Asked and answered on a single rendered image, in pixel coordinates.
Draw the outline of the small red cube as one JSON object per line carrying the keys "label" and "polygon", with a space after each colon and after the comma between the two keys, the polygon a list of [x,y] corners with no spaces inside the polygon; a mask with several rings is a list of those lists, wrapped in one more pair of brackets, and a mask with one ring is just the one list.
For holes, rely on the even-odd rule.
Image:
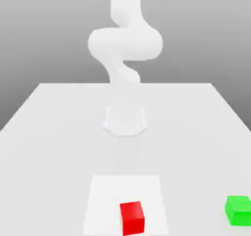
{"label": "small red cube", "polygon": [[120,204],[123,236],[145,232],[145,216],[140,201]]}

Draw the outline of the small green cube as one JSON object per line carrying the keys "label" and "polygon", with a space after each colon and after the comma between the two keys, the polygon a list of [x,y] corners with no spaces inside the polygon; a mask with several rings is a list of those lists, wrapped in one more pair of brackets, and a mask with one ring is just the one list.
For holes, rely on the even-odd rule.
{"label": "small green cube", "polygon": [[251,200],[248,196],[228,196],[225,213],[232,226],[251,226]]}

